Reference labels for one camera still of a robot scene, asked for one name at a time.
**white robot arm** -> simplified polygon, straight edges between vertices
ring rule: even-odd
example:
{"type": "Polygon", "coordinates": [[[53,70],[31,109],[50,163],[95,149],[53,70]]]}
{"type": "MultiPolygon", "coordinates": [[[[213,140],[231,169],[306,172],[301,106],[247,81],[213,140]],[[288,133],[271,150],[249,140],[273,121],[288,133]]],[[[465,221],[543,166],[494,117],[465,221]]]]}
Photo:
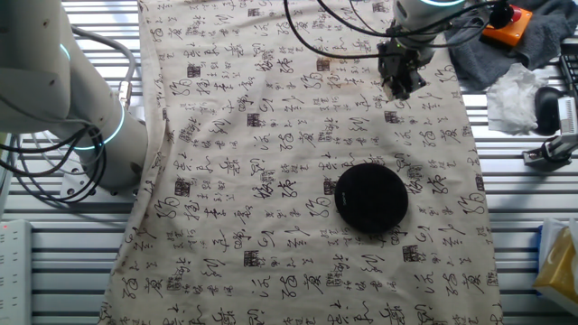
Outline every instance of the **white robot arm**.
{"type": "MultiPolygon", "coordinates": [[[[425,84],[417,69],[431,60],[435,36],[463,12],[465,2],[394,2],[395,23],[380,34],[393,38],[378,45],[379,72],[390,98],[407,98],[425,84]]],[[[288,12],[287,0],[284,4],[288,12]]],[[[287,19],[294,28],[289,15],[287,19]]],[[[138,182],[147,134],[144,122],[126,112],[130,87],[123,83],[118,97],[100,77],[75,42],[60,0],[0,1],[0,49],[0,132],[49,130],[66,139],[84,125],[93,125],[100,130],[107,150],[107,168],[100,185],[115,190],[138,182]]],[[[92,149],[89,136],[75,146],[84,163],[95,159],[92,149]]]]}
{"type": "MultiPolygon", "coordinates": [[[[147,133],[129,115],[127,83],[120,97],[102,79],[75,42],[60,0],[0,2],[0,131],[49,130],[69,138],[95,125],[107,150],[100,186],[115,190],[138,183],[147,133]]],[[[75,146],[82,162],[95,159],[85,136],[75,146]]]]}

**black puck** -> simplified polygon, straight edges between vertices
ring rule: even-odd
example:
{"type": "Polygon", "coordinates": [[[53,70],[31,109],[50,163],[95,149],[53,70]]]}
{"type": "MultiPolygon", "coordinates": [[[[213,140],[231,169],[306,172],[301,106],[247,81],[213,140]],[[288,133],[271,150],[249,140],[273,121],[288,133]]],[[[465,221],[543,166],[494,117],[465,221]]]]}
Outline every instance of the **black puck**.
{"type": "Polygon", "coordinates": [[[335,204],[341,217],[364,233],[383,233],[395,227],[406,215],[407,202],[401,179],[376,163],[349,168],[335,186],[335,204]]]}

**black cable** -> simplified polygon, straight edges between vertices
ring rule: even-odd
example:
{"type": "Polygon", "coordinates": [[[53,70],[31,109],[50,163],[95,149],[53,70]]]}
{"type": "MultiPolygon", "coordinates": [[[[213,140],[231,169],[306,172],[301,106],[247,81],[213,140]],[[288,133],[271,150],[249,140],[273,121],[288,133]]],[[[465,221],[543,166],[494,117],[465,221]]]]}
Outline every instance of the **black cable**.
{"type": "Polygon", "coordinates": [[[295,25],[293,24],[293,19],[291,18],[291,13],[289,13],[289,0],[283,0],[283,5],[284,5],[284,9],[285,9],[285,16],[287,17],[287,22],[289,23],[289,27],[293,31],[293,34],[295,34],[295,37],[297,37],[297,40],[299,40],[299,42],[301,44],[303,44],[307,49],[309,49],[309,50],[311,50],[317,54],[321,54],[323,56],[333,58],[333,59],[353,59],[353,60],[354,59],[376,59],[376,58],[383,58],[386,56],[402,56],[401,53],[391,53],[391,54],[387,54],[387,55],[380,55],[380,54],[340,55],[340,54],[333,54],[333,53],[329,53],[326,51],[317,50],[313,46],[311,46],[311,44],[309,44],[299,34],[299,32],[297,32],[297,29],[295,28],[295,25]]]}
{"type": "MultiPolygon", "coordinates": [[[[91,195],[91,193],[96,189],[96,187],[98,186],[98,184],[102,180],[102,177],[104,176],[105,169],[107,166],[107,152],[106,152],[105,146],[102,143],[102,136],[97,135],[97,134],[99,134],[98,130],[97,130],[97,132],[90,130],[89,133],[92,136],[91,138],[93,139],[93,144],[95,147],[95,154],[96,155],[100,154],[100,150],[102,150],[101,157],[102,157],[103,165],[102,165],[102,169],[100,170],[100,174],[97,177],[98,167],[100,166],[100,162],[99,161],[95,162],[94,173],[90,176],[87,184],[82,189],[77,191],[76,193],[69,195],[68,197],[65,197],[65,198],[55,198],[50,193],[46,192],[46,190],[42,188],[42,186],[34,179],[34,177],[29,177],[29,178],[40,193],[34,192],[33,190],[31,190],[25,184],[25,182],[22,180],[22,178],[19,175],[16,175],[17,180],[26,189],[26,191],[28,193],[33,195],[36,199],[41,200],[42,202],[44,202],[44,203],[46,203],[46,204],[48,204],[54,208],[65,208],[64,206],[62,206],[58,203],[71,204],[71,203],[78,203],[78,202],[84,200],[88,195],[91,195]],[[88,192],[86,192],[86,194],[84,196],[82,196],[80,199],[71,200],[71,199],[78,197],[82,192],[86,191],[86,189],[88,187],[90,187],[90,185],[92,185],[92,188],[88,192]]],[[[26,161],[25,161],[25,159],[23,159],[22,155],[20,155],[20,160],[21,160],[21,164],[24,167],[24,170],[29,172],[26,161]]]]}
{"type": "Polygon", "coordinates": [[[374,33],[379,33],[378,31],[374,30],[373,28],[371,28],[371,26],[369,26],[368,23],[366,23],[366,21],[361,18],[361,16],[358,13],[358,10],[355,9],[355,5],[353,5],[353,0],[350,0],[350,5],[351,5],[351,10],[353,10],[353,13],[359,18],[359,20],[366,26],[368,27],[368,29],[374,33]]]}
{"type": "Polygon", "coordinates": [[[435,22],[435,23],[430,23],[429,25],[423,27],[423,28],[419,28],[416,29],[414,31],[410,31],[410,32],[396,32],[396,33],[389,33],[389,32],[371,32],[371,31],[367,31],[364,30],[362,28],[359,28],[356,25],[353,25],[351,23],[348,23],[346,20],[344,20],[343,18],[341,18],[338,14],[335,14],[335,12],[333,12],[324,2],[323,0],[317,0],[317,3],[319,3],[319,5],[323,8],[323,10],[325,10],[325,12],[327,12],[327,14],[330,14],[333,18],[337,19],[340,23],[343,23],[344,25],[346,25],[347,27],[351,28],[354,31],[358,31],[360,33],[364,33],[367,35],[371,35],[371,36],[377,36],[377,37],[391,37],[391,38],[395,38],[395,37],[404,37],[404,36],[411,36],[411,35],[420,35],[424,32],[429,32],[430,29],[443,24],[443,23],[448,23],[451,21],[451,19],[453,18],[457,18],[463,14],[466,14],[474,9],[478,9],[484,6],[488,6],[488,5],[497,5],[499,3],[501,3],[502,0],[497,0],[497,1],[488,1],[488,2],[484,2],[484,3],[479,3],[479,4],[475,4],[475,5],[471,5],[465,9],[460,10],[459,12],[456,12],[455,14],[450,14],[449,16],[435,22]]]}
{"type": "Polygon", "coordinates": [[[58,171],[63,165],[64,163],[66,163],[66,161],[69,159],[70,155],[72,154],[72,152],[74,151],[74,146],[76,146],[79,142],[80,139],[82,139],[82,137],[84,136],[84,134],[87,132],[87,128],[83,129],[83,133],[78,136],[76,139],[74,139],[74,141],[72,142],[72,144],[70,145],[69,150],[66,151],[66,153],[64,154],[64,156],[62,157],[61,162],[59,162],[58,164],[56,164],[56,166],[50,168],[48,171],[44,171],[44,172],[23,172],[15,167],[12,167],[10,164],[3,162],[0,160],[0,166],[7,169],[8,171],[14,173],[14,174],[19,174],[22,176],[28,176],[28,177],[42,177],[42,176],[47,176],[52,174],[53,172],[58,171]]]}
{"type": "Polygon", "coordinates": [[[473,40],[474,38],[480,36],[483,32],[484,29],[486,28],[486,26],[488,26],[489,22],[485,23],[483,26],[479,26],[478,28],[480,28],[479,31],[476,31],[475,33],[473,33],[471,36],[466,37],[465,39],[458,41],[458,42],[452,42],[452,43],[445,43],[445,44],[424,44],[422,46],[426,47],[426,48],[450,48],[450,47],[457,47],[460,45],[463,45],[471,40],[473,40]]]}
{"type": "Polygon", "coordinates": [[[0,149],[6,150],[6,151],[9,151],[12,153],[47,153],[47,152],[50,152],[52,150],[56,150],[58,148],[61,148],[67,144],[70,144],[72,141],[77,139],[79,136],[82,137],[86,132],[87,132],[86,129],[80,129],[77,133],[72,135],[70,138],[68,138],[62,142],[59,142],[58,144],[55,144],[53,146],[46,147],[46,148],[36,148],[36,149],[23,149],[23,148],[21,148],[20,150],[18,150],[16,148],[13,148],[12,146],[0,144],[0,149]]]}

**yellow box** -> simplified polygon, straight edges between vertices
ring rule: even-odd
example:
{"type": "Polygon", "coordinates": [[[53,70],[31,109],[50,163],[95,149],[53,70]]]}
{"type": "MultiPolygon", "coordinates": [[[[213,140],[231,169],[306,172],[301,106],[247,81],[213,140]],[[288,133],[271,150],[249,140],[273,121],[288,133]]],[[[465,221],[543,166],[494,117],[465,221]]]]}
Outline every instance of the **yellow box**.
{"type": "Polygon", "coordinates": [[[572,274],[572,260],[575,256],[570,228],[565,227],[554,242],[533,287],[546,298],[578,316],[578,294],[574,290],[572,274]]]}

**cloth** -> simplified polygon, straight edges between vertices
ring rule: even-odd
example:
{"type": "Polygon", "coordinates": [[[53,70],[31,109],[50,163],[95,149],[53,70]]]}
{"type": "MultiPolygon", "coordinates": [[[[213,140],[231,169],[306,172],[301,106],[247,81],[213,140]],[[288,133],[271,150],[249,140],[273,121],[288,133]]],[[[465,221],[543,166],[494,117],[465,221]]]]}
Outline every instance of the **cloth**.
{"type": "MultiPolygon", "coordinates": [[[[522,39],[514,49],[500,49],[479,41],[450,49],[458,77],[470,88],[490,86],[516,62],[530,70],[546,65],[560,54],[560,42],[576,30],[578,7],[573,0],[510,0],[508,3],[533,13],[522,39]]],[[[463,16],[454,20],[454,28],[445,34],[448,42],[471,32],[468,29],[460,30],[471,18],[463,16]]]]}
{"type": "MultiPolygon", "coordinates": [[[[357,8],[385,28],[392,4],[357,8]]],[[[503,320],[447,51],[420,70],[429,86],[387,103],[377,60],[307,51],[280,2],[140,5],[150,147],[100,324],[503,320]],[[408,191],[406,217],[385,234],[360,234],[336,212],[335,181],[363,162],[385,164],[408,191]]],[[[358,23],[347,1],[331,5],[358,23]]],[[[316,3],[290,6],[318,48],[377,52],[316,3]]]]}
{"type": "Polygon", "coordinates": [[[538,127],[534,96],[548,83],[521,63],[514,63],[508,72],[489,89],[488,125],[492,131],[509,135],[528,135],[538,127]]]}

